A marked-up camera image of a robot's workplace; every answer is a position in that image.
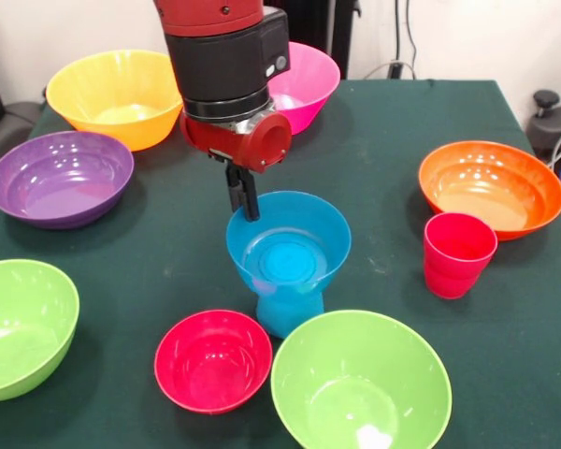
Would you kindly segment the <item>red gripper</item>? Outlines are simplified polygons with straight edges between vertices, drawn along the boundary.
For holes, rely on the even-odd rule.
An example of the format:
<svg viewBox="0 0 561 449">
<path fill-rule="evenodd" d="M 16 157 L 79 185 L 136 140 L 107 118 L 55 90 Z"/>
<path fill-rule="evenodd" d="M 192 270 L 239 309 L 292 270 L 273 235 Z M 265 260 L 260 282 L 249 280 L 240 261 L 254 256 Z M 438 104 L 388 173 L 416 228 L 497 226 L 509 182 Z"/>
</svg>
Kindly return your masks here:
<svg viewBox="0 0 561 449">
<path fill-rule="evenodd" d="M 260 212 L 250 170 L 264 173 L 285 158 L 292 141 L 288 119 L 277 111 L 265 110 L 240 122 L 206 123 L 182 112 L 180 128 L 199 151 L 230 161 L 225 177 L 232 211 L 243 206 L 246 219 L 257 221 Z"/>
</svg>

